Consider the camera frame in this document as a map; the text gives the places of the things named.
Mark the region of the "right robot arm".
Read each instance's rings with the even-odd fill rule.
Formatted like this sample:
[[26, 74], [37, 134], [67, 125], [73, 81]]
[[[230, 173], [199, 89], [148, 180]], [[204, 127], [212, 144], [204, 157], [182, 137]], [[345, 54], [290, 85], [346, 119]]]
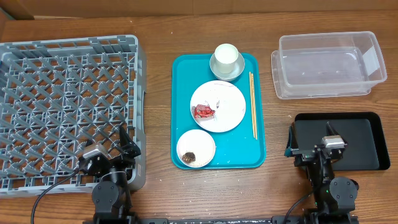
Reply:
[[357, 223], [351, 216], [355, 210], [358, 183], [347, 177], [336, 177], [332, 163], [343, 158], [348, 143], [334, 127], [326, 124], [326, 136], [312, 149], [301, 149], [297, 142], [295, 125], [289, 127], [285, 157], [294, 158], [294, 166], [303, 167], [311, 183], [311, 192], [295, 202], [284, 216], [283, 223], [293, 223], [290, 217], [294, 208], [309, 196], [314, 196], [315, 208], [306, 209], [296, 223]]

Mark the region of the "large white plate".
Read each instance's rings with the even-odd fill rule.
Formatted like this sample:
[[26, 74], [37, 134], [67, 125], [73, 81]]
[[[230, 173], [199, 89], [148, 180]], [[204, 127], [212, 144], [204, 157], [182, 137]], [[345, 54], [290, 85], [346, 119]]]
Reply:
[[[194, 118], [193, 107], [201, 104], [215, 110], [213, 118]], [[246, 113], [246, 100], [242, 92], [232, 83], [213, 80], [200, 85], [190, 100], [190, 110], [194, 121], [203, 129], [213, 133], [223, 133], [236, 128]]]

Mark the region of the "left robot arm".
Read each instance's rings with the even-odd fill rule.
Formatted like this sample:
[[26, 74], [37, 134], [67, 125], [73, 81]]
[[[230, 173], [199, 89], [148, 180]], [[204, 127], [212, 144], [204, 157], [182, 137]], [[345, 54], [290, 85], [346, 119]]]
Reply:
[[100, 143], [88, 141], [78, 160], [78, 170], [100, 178], [91, 196], [95, 205], [93, 223], [139, 223], [131, 211], [132, 200], [126, 169], [136, 165], [141, 150], [126, 130], [119, 127], [119, 155], [111, 158]]

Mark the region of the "grey ceramic bowl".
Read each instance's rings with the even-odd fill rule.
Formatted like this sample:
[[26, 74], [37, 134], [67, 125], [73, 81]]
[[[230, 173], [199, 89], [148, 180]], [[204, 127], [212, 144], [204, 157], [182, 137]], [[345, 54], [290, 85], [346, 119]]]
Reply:
[[230, 73], [221, 73], [218, 71], [218, 68], [216, 66], [216, 58], [215, 55], [213, 54], [210, 58], [210, 68], [211, 71], [213, 72], [214, 76], [222, 81], [226, 81], [226, 82], [231, 82], [235, 79], [237, 79], [240, 74], [242, 74], [242, 72], [244, 71], [244, 67], [245, 67], [245, 61], [243, 56], [238, 53], [238, 59], [234, 64], [234, 68]]

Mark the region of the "red snack wrapper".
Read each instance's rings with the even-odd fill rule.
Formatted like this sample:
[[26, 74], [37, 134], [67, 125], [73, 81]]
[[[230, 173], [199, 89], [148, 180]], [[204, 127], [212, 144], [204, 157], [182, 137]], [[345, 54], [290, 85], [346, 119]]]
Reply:
[[208, 105], [198, 104], [193, 107], [194, 118], [213, 118], [215, 110], [211, 109]]

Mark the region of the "white paper cup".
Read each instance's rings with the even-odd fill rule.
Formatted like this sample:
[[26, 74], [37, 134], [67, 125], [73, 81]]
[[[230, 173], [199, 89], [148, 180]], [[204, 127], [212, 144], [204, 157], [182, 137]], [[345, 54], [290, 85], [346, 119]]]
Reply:
[[234, 45], [221, 44], [215, 49], [214, 56], [218, 71], [221, 73], [230, 73], [234, 70], [239, 53]]

